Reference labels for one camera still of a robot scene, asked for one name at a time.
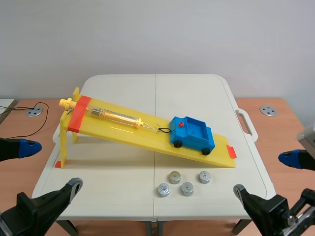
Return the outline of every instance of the white folding table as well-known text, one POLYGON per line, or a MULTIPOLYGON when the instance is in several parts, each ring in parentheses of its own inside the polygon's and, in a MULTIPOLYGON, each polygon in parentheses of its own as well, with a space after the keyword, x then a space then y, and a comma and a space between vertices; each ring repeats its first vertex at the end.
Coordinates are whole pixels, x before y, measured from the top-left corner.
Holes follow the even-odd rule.
POLYGON ((217 75, 98 75, 89 78, 81 94, 158 117, 189 116, 205 121, 214 133, 225 135, 237 154, 236 168, 222 168, 175 156, 79 135, 68 138, 64 169, 55 168, 56 146, 34 189, 33 198, 60 189, 80 177, 84 186, 58 220, 249 219, 233 193, 240 183, 249 192, 269 199, 275 190, 254 142, 257 133, 247 113, 238 108, 227 82, 217 75), (239 123, 243 117, 251 134, 239 123), (178 171, 179 184, 168 174, 178 171), (211 174, 208 184, 199 182, 201 171, 211 174), (193 195, 181 194, 184 182, 194 185, 193 195), (170 194, 162 198, 157 186, 168 183, 170 194))

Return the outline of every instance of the metal bolt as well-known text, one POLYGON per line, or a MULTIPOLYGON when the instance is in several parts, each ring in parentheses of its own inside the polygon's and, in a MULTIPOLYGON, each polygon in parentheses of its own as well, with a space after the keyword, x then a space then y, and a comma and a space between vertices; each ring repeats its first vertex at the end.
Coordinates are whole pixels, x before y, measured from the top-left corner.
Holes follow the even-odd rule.
POLYGON ((202 183, 209 183, 211 179, 210 173, 207 171, 202 171, 199 174, 199 180, 202 183))
POLYGON ((296 217, 293 215, 290 215, 287 218, 287 225, 292 226, 296 222, 296 217))
POLYGON ((183 183, 182 192, 185 196, 190 196, 193 193, 193 185, 189 182, 183 183))
POLYGON ((168 186, 167 183, 161 183, 158 187, 157 187, 158 193, 161 197, 167 197, 167 195, 170 192, 170 188, 168 186))
POLYGON ((177 171, 172 171, 168 177, 172 184, 178 184, 181 181, 181 174, 177 171))

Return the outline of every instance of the yellow cap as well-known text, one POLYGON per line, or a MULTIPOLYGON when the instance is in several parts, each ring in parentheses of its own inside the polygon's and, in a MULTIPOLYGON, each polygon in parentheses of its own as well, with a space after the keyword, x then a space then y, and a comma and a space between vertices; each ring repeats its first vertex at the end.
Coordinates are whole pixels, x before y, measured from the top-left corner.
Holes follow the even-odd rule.
POLYGON ((59 106, 63 107, 66 111, 74 108, 76 104, 77 103, 73 102, 71 98, 68 98, 68 100, 61 99, 59 102, 59 106))

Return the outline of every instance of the toy car wheel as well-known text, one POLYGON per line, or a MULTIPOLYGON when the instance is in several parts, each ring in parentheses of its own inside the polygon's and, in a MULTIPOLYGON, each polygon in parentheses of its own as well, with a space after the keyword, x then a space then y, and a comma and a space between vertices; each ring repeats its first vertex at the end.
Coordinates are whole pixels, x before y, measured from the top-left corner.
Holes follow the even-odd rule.
POLYGON ((211 153, 211 151, 210 151, 210 149, 203 149, 203 150, 201 151, 201 153, 202 153, 202 155, 207 156, 207 155, 209 155, 209 154, 211 153))
POLYGON ((182 146, 183 146, 183 143, 181 141, 175 141, 174 142, 174 147, 181 148, 182 146))

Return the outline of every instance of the black cable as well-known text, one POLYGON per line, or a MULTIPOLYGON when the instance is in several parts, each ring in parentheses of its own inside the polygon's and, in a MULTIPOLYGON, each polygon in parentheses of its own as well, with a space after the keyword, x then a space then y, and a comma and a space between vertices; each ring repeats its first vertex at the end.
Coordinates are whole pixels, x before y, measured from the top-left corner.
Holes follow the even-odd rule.
POLYGON ((37 132, 39 132, 39 131, 44 127, 44 125, 45 125, 45 123, 46 123, 46 121, 47 121, 47 118, 48 118, 48 110, 49 110, 49 106, 48 106, 46 103, 44 103, 44 102, 37 102, 37 103, 34 105, 34 107, 32 107, 32 108, 29 108, 29 107, 16 107, 16 108, 9 108, 9 109, 11 109, 11 110, 17 110, 17 111, 18 111, 18 110, 26 110, 26 109, 32 109, 32 110, 34 110, 35 107, 36 107, 36 105, 39 104, 39 103, 45 104, 45 105, 47 106, 46 118, 45 118, 45 121, 44 121, 43 125, 42 125, 37 131, 35 131, 34 133, 31 133, 31 134, 28 134, 28 135, 21 135, 21 136, 9 137, 9 138, 6 138, 6 139, 28 137, 28 136, 31 136, 31 135, 33 135, 33 134, 36 134, 37 132))
POLYGON ((159 128, 158 129, 159 131, 162 131, 163 133, 166 133, 166 134, 168 134, 168 133, 170 133, 171 132, 171 129, 170 128, 159 128))
POLYGON ((9 108, 9 107, 3 107, 3 106, 0 106, 0 107, 8 109, 7 111, 2 112, 2 113, 0 114, 0 116, 1 116, 2 114, 6 113, 6 112, 10 112, 10 111, 12 111, 12 110, 15 110, 15 111, 21 111, 21 110, 27 110, 27 109, 32 109, 32 110, 33 110, 32 107, 15 107, 15 108, 9 108))

